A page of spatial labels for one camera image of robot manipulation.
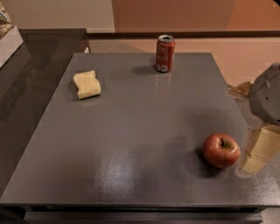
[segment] apple stem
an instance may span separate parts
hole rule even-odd
[[[221,137],[220,140],[221,140],[221,147],[224,147],[224,145],[225,145],[224,139],[222,139],[222,137]]]
[[[220,138],[220,140],[221,140],[221,147],[223,147],[223,148],[229,148],[230,147],[230,144],[225,142],[222,137]]]

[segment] soda can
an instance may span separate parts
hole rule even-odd
[[[175,40],[173,36],[161,35],[157,40],[156,69],[167,73],[172,70]]]

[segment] apple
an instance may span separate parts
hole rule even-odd
[[[213,167],[223,169],[235,164],[240,156],[238,143],[229,135],[216,133],[203,143],[203,155]]]

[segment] sponge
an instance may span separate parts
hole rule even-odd
[[[77,73],[73,77],[73,82],[78,88],[79,99],[88,98],[94,95],[99,95],[102,92],[99,81],[95,78],[95,71],[85,73]]]

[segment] floor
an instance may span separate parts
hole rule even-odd
[[[90,40],[91,53],[154,53],[155,39]],[[279,61],[280,38],[178,39],[178,53],[211,53],[226,82],[237,86],[254,81],[272,63]],[[280,209],[261,212],[263,224],[280,223]]]

